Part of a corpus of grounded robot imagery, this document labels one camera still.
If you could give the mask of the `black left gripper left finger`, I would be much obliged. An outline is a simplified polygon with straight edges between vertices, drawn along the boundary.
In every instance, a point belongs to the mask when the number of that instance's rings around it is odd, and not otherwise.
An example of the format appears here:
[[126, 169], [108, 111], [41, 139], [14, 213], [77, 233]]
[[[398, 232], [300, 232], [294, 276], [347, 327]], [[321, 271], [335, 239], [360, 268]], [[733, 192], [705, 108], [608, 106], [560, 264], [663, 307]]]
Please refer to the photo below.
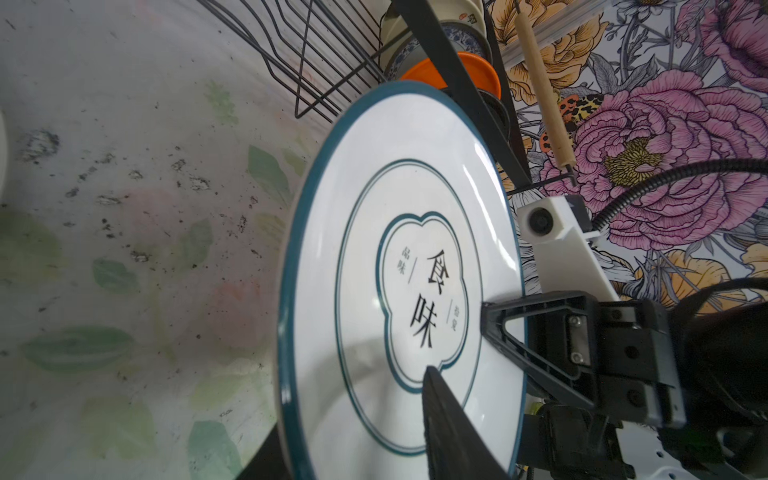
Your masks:
[[274, 425], [260, 448], [236, 477], [237, 480], [290, 480], [280, 442], [278, 426]]

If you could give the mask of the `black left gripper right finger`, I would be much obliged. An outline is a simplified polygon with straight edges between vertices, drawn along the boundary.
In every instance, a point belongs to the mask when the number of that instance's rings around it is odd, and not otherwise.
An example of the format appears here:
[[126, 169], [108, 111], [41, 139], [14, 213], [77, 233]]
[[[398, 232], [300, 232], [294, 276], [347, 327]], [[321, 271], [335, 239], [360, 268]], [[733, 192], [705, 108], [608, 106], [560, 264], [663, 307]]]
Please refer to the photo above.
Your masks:
[[430, 479], [508, 479], [435, 367], [425, 370], [422, 410]]

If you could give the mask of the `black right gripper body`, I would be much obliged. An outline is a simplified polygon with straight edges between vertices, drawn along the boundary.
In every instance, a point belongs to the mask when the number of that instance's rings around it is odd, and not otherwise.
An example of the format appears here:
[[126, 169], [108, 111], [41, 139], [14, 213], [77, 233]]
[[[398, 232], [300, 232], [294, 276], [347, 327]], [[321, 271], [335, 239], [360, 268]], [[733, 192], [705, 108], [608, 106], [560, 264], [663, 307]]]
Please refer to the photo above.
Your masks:
[[601, 302], [598, 410], [617, 421], [679, 429], [687, 423], [669, 312], [650, 300]]

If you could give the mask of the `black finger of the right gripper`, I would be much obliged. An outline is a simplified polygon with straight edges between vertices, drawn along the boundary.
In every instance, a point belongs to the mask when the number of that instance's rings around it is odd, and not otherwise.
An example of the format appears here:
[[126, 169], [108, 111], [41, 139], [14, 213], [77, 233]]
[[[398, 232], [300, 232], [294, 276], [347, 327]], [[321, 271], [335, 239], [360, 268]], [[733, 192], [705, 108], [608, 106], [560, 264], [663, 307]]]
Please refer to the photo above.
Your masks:
[[599, 409], [598, 300], [585, 292], [526, 296], [481, 309], [481, 333], [555, 400]]

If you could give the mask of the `white plate line pattern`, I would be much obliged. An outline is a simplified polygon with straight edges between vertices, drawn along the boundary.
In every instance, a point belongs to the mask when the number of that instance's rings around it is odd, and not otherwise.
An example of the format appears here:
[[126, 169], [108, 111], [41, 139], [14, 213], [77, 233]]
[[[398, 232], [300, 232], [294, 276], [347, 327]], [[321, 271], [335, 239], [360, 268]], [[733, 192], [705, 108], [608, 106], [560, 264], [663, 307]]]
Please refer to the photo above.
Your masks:
[[491, 452], [517, 460], [526, 380], [482, 336], [524, 294], [518, 232], [479, 130], [447, 94], [396, 81], [342, 115], [287, 230], [278, 429], [296, 479], [424, 479], [434, 367]]

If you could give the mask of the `black wire dish rack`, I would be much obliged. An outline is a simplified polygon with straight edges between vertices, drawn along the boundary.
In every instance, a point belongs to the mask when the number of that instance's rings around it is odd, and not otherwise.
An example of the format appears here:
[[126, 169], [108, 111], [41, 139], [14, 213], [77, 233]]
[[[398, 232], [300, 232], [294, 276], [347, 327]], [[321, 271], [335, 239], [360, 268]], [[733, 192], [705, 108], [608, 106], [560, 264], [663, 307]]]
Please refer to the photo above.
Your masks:
[[481, 1], [205, 1], [290, 94], [293, 115], [332, 122], [383, 85], [419, 81], [458, 101], [491, 139], [515, 193], [534, 180]]

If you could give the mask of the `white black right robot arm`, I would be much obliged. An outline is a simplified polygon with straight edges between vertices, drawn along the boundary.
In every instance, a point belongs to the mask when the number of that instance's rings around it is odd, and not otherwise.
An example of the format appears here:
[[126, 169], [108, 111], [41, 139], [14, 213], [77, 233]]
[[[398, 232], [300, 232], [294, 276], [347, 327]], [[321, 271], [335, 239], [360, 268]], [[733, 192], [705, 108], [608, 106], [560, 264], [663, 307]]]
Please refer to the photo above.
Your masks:
[[526, 466], [556, 479], [635, 479], [618, 430], [641, 424], [700, 479], [767, 475], [767, 306], [704, 306], [763, 278], [729, 280], [666, 308], [540, 294], [481, 311], [483, 337], [550, 405], [523, 423]]

